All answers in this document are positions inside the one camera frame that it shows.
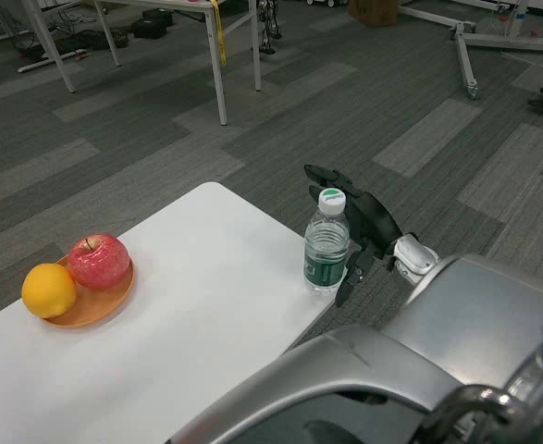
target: bottle label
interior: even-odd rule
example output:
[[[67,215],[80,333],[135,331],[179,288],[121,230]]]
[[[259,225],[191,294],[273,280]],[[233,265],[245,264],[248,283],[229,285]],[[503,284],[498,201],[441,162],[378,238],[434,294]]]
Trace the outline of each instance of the bottle label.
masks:
[[[330,287],[343,278],[346,258],[333,264],[318,262],[308,254],[304,256],[304,276],[319,287]]]

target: bottle cap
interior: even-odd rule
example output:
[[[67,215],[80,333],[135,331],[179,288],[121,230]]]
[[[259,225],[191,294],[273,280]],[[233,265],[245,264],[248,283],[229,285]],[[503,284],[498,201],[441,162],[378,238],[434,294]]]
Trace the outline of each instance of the bottle cap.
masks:
[[[336,188],[322,190],[318,196],[318,209],[327,216],[340,215],[345,209],[345,193]]]

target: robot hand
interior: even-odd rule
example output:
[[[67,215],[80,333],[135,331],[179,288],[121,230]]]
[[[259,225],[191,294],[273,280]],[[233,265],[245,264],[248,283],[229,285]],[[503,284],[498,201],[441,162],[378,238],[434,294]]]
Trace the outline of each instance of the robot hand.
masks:
[[[308,179],[323,188],[337,188],[345,193],[345,216],[350,224],[350,237],[361,248],[347,261],[347,274],[335,298],[341,307],[374,264],[382,260],[388,271],[396,266],[401,275],[412,285],[438,262],[438,256],[419,243],[414,234],[403,235],[396,221],[380,201],[367,191],[356,189],[352,180],[338,170],[305,165]],[[322,188],[311,185],[310,195],[318,201]]]

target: apple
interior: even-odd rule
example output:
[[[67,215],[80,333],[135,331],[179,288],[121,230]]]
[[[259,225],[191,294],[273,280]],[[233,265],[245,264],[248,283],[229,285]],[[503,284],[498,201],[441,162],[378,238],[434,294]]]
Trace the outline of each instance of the apple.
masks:
[[[94,290],[113,287],[129,266],[127,248],[110,234],[93,234],[80,240],[68,257],[70,275],[80,285]]]

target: cardboard box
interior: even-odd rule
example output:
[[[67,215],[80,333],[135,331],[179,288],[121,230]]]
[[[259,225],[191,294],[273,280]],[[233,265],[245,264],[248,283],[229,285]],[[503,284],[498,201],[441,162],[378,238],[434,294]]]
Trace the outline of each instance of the cardboard box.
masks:
[[[350,0],[349,13],[365,26],[390,26],[397,22],[398,0]]]

